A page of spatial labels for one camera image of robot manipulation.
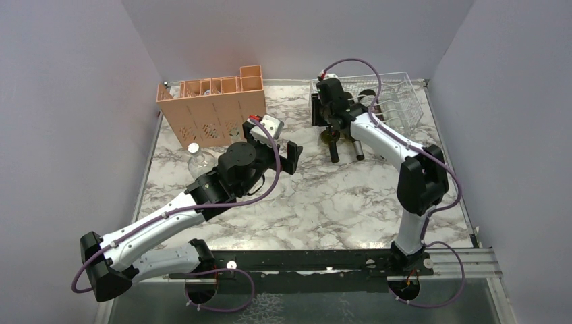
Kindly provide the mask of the green wine bottle silver neck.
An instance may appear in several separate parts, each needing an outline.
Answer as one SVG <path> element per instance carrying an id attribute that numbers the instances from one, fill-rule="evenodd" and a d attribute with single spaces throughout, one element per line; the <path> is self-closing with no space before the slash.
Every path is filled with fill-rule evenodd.
<path id="1" fill-rule="evenodd" d="M 353 138 L 353 137 L 351 137 L 351 136 L 348 137 L 347 139 L 350 140 L 351 143 L 352 143 L 352 145 L 353 145 L 353 148 L 354 148 L 354 151 L 355 151 L 356 159 L 357 159 L 358 161 L 363 161 L 364 158 L 365 158 L 365 155 L 364 155 L 364 152 L 363 152 L 363 148 L 362 148 L 361 142 L 360 142 L 359 140 L 356 140 L 355 138 Z"/>

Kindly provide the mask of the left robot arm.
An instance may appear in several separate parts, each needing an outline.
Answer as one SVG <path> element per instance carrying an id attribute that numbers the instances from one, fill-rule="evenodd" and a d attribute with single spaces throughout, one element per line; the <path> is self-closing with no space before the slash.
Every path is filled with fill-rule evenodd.
<path id="1" fill-rule="evenodd" d="M 147 217 L 109 234 L 88 232 L 80 238 L 82 266 L 71 289 L 93 292 L 97 302 L 112 300 L 135 283 L 171 273 L 209 274 L 214 257 L 203 240 L 193 239 L 179 248 L 155 250 L 155 246 L 188 228 L 205 223 L 225 211 L 264 199 L 277 185 L 257 198 L 243 201 L 268 170 L 278 176 L 293 175 L 302 146 L 289 141 L 287 156 L 279 154 L 281 127 L 272 128 L 253 117 L 243 124 L 244 141 L 234 142 L 217 164 L 179 193 L 171 202 Z"/>

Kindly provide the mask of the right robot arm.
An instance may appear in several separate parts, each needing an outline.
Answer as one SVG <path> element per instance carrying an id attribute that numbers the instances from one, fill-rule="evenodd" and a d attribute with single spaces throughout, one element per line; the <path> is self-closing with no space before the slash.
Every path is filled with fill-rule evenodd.
<path id="1" fill-rule="evenodd" d="M 382 123 L 367 106 L 351 99 L 337 78 L 317 82 L 311 109 L 312 125 L 324 127 L 331 137 L 327 143 L 332 162 L 339 160 L 336 143 L 343 136 L 352 141 L 359 160 L 364 158 L 365 144 L 399 172 L 396 194 L 403 214 L 391 243 L 389 265 L 405 275 L 424 253 L 430 213 L 449 191 L 442 150 L 412 142 Z"/>

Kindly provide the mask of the green Primitivo wine bottle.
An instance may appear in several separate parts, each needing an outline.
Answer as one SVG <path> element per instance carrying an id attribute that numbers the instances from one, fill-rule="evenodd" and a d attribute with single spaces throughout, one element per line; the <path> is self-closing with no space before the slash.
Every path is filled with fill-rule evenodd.
<path id="1" fill-rule="evenodd" d="M 365 107 L 373 106 L 374 109 L 380 109 L 380 99 L 375 90 L 362 90 L 357 96 L 357 101 Z"/>

